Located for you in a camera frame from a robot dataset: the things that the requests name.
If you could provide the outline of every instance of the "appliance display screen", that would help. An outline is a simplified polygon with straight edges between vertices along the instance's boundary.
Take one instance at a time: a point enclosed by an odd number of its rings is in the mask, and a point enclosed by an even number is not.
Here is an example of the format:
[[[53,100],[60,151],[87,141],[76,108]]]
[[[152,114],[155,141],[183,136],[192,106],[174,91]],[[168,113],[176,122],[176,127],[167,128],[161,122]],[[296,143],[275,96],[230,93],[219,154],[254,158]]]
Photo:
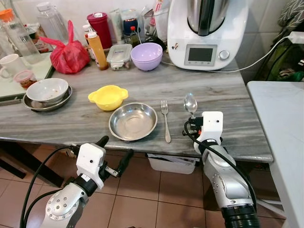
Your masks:
[[[190,48],[188,61],[210,62],[213,48]]]

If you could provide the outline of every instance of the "spoon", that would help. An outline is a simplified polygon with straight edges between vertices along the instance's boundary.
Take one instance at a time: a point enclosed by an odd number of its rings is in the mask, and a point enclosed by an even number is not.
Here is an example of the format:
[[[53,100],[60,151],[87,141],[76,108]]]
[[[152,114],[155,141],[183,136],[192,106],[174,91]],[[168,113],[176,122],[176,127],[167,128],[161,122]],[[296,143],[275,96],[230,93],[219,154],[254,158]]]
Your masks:
[[[191,113],[192,117],[194,117],[194,113],[198,108],[198,103],[196,102],[192,93],[188,93],[185,96],[184,108],[187,112]]]

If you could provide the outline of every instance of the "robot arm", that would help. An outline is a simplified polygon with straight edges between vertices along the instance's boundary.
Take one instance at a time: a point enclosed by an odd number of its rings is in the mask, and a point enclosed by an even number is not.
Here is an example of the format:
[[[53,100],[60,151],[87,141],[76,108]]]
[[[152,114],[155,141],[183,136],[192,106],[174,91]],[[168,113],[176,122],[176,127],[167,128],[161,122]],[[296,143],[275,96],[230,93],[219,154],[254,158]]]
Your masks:
[[[102,140],[101,146],[104,146],[108,137]],[[105,149],[101,146],[93,143],[75,146],[73,152],[77,155],[78,177],[48,200],[41,228],[75,227],[83,208],[95,190],[101,189],[105,180],[111,175],[114,177],[122,175],[133,156],[133,150],[121,159],[116,169],[111,169],[104,161]]]
[[[236,165],[235,160],[220,145],[223,130],[222,112],[203,112],[202,117],[190,118],[192,130],[201,128],[195,151],[202,154],[204,172],[211,182],[216,201],[227,228],[259,228],[259,222],[247,183],[226,161],[206,146],[216,150]]]

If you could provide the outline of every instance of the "yellow bowl handle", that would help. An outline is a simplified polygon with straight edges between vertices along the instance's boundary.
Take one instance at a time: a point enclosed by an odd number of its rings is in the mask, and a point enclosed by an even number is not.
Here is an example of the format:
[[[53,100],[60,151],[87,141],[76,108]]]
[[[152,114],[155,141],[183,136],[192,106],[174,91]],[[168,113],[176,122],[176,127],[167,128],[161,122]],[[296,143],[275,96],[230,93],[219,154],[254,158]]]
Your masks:
[[[122,99],[126,99],[129,97],[128,95],[128,90],[126,89],[121,89],[121,92],[122,92]]]
[[[89,96],[87,96],[87,98],[89,98],[90,102],[92,102],[92,103],[95,103],[95,100],[94,100],[95,94],[96,94],[96,91],[90,93]]]

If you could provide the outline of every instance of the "silver fork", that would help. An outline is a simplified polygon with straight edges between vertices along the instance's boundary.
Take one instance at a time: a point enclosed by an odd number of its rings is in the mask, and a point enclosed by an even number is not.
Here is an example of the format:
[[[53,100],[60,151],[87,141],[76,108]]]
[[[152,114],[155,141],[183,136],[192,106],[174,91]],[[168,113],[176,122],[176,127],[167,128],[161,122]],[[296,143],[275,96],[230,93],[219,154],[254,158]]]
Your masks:
[[[169,133],[169,128],[168,128],[168,122],[167,122],[167,114],[168,114],[168,104],[167,101],[161,101],[161,113],[165,116],[165,123],[166,123],[166,134],[165,134],[165,139],[167,143],[171,142],[171,136]]]

